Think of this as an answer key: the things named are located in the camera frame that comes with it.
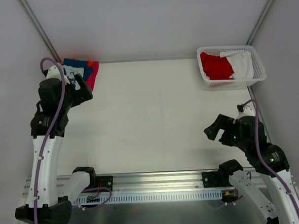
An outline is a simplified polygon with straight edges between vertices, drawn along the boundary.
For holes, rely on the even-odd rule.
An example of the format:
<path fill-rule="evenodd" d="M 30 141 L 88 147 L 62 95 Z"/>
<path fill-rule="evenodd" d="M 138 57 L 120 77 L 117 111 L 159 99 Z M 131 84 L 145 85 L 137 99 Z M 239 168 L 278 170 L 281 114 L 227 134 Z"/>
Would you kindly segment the blue t shirt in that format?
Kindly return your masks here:
<path fill-rule="evenodd" d="M 77 74 L 79 74 L 83 78 L 84 82 L 87 82 L 87 80 L 95 70 L 89 64 L 89 61 L 64 58 L 62 64 L 64 75 L 73 85 L 77 84 L 77 80 L 75 78 L 75 75 Z"/>

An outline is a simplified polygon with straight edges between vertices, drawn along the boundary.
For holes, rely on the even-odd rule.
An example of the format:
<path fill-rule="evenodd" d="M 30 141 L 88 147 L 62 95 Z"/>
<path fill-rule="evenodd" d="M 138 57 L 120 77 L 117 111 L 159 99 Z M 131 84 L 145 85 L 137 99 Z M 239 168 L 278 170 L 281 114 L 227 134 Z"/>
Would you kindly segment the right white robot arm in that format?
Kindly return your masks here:
<path fill-rule="evenodd" d="M 233 186 L 257 211 L 263 224 L 299 224 L 299 199 L 292 183 L 289 163 L 282 148 L 267 141 L 264 125 L 256 116 L 241 114 L 237 119 L 218 115 L 204 133 L 219 142 L 240 149 L 248 163 L 260 175 L 268 188 L 268 200 L 253 184 L 241 164 L 231 159 L 219 165 L 218 171 L 208 179 L 212 186 Z"/>

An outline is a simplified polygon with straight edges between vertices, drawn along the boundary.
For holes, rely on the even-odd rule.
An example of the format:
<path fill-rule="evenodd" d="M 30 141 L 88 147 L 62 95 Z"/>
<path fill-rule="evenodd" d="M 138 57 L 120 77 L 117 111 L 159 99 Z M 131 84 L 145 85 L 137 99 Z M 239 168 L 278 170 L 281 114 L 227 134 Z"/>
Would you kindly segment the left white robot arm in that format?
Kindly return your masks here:
<path fill-rule="evenodd" d="M 40 100 L 30 123 L 33 137 L 33 167 L 26 203 L 16 208 L 16 219 L 28 224 L 67 224 L 72 204 L 80 193 L 97 188 L 93 167 L 77 167 L 66 185 L 57 189 L 58 158 L 69 121 L 68 111 L 93 98 L 91 89 L 77 74 L 80 88 L 62 87 L 58 78 L 40 82 Z"/>

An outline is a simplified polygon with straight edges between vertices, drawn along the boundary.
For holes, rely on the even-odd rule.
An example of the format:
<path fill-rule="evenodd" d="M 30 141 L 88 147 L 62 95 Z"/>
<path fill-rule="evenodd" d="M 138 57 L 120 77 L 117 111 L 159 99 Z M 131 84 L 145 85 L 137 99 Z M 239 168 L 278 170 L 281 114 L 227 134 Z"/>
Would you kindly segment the pink folded t shirt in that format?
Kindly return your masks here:
<path fill-rule="evenodd" d="M 99 71 L 99 62 L 98 61 L 93 61 L 93 66 L 89 67 L 89 68 L 92 70 L 92 72 L 89 75 L 86 83 L 91 88 L 91 91 L 93 91 L 94 86 L 95 86 L 95 80 L 96 80 L 96 77 L 97 77 L 97 74 L 98 74 L 98 71 Z"/>

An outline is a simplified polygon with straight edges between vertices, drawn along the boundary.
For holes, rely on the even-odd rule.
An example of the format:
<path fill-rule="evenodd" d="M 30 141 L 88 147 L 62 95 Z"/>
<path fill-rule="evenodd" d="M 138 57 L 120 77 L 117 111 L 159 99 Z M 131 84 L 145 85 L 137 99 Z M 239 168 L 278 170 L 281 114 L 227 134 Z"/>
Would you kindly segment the orange folded t shirt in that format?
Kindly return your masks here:
<path fill-rule="evenodd" d="M 92 67 L 92 66 L 93 66 L 93 61 L 88 60 L 88 61 L 87 61 L 87 66 L 88 66 L 88 67 Z"/>

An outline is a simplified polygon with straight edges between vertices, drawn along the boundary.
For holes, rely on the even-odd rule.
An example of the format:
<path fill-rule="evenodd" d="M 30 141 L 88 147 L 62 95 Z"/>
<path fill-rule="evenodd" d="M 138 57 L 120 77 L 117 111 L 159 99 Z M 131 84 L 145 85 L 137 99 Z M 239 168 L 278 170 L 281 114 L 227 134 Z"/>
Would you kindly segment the red t shirt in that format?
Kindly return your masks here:
<path fill-rule="evenodd" d="M 210 80 L 232 80 L 234 71 L 226 57 L 200 54 L 203 71 Z"/>

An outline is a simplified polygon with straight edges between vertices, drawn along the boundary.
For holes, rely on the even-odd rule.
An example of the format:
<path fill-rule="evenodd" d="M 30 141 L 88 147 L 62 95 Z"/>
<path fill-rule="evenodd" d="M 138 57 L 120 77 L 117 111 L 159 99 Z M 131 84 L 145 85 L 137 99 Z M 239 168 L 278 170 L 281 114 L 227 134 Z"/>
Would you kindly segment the white plastic basket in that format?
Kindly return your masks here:
<path fill-rule="evenodd" d="M 254 76 L 251 80 L 210 80 L 203 71 L 203 66 L 201 63 L 200 54 L 205 52 L 208 55 L 220 56 L 220 52 L 226 51 L 238 51 L 245 50 L 251 53 Z M 255 48 L 252 46 L 242 45 L 242 46 L 210 46 L 210 47 L 200 47 L 197 49 L 197 58 L 200 73 L 202 75 L 203 83 L 209 88 L 238 88 L 244 86 L 252 86 L 256 82 L 260 82 L 266 79 L 266 71 L 261 59 L 256 52 Z"/>

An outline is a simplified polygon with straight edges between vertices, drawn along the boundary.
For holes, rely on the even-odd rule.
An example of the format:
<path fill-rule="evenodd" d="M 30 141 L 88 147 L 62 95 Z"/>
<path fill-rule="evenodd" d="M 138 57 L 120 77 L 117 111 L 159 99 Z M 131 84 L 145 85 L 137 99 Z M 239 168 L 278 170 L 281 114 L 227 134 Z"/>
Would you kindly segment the white t shirt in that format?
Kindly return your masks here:
<path fill-rule="evenodd" d="M 245 50 L 220 52 L 220 57 L 225 57 L 232 66 L 235 80 L 251 80 L 254 76 L 251 53 Z"/>

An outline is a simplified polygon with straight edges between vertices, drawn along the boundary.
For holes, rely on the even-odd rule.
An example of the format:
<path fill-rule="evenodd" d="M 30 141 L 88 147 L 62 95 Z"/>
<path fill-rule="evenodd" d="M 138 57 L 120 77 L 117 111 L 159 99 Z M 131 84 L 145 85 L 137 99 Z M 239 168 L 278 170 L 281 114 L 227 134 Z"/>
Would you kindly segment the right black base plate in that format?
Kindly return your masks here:
<path fill-rule="evenodd" d="M 229 175 L 220 171 L 202 172 L 202 182 L 204 188 L 231 187 Z"/>

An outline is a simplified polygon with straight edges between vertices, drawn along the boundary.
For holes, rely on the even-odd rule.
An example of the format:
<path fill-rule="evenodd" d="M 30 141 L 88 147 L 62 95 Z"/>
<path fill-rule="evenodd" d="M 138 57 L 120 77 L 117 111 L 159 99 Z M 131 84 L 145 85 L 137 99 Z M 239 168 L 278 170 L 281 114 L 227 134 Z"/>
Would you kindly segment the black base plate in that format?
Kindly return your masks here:
<path fill-rule="evenodd" d="M 110 191 L 113 190 L 113 185 L 114 185 L 114 177 L 111 175 L 106 175 L 106 176 L 97 176 L 96 181 L 95 181 L 95 192 L 107 192 L 107 190 L 100 189 L 100 188 L 108 188 Z"/>
<path fill-rule="evenodd" d="M 229 175 L 220 171 L 202 172 L 202 182 L 204 188 L 231 187 Z"/>

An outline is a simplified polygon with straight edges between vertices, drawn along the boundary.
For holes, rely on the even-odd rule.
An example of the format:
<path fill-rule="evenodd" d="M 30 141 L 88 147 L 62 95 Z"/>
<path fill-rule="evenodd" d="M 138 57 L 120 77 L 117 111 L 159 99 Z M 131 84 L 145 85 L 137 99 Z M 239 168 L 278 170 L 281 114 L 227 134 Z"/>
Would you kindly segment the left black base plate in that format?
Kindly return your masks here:
<path fill-rule="evenodd" d="M 110 191 L 113 190 L 113 185 L 114 185 L 114 177 L 111 175 L 106 175 L 106 176 L 97 176 L 96 181 L 95 181 L 95 192 L 107 192 L 107 190 L 100 189 L 100 188 L 108 188 Z"/>

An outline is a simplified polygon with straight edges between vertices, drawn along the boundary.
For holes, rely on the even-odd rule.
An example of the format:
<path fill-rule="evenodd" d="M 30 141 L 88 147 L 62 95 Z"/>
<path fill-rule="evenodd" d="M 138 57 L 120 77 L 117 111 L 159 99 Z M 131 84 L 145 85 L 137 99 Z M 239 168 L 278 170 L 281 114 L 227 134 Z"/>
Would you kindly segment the aluminium mounting rail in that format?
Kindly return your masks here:
<path fill-rule="evenodd" d="M 204 188 L 202 172 L 214 170 L 189 170 L 172 172 L 122 173 L 114 177 L 114 194 L 194 191 Z"/>

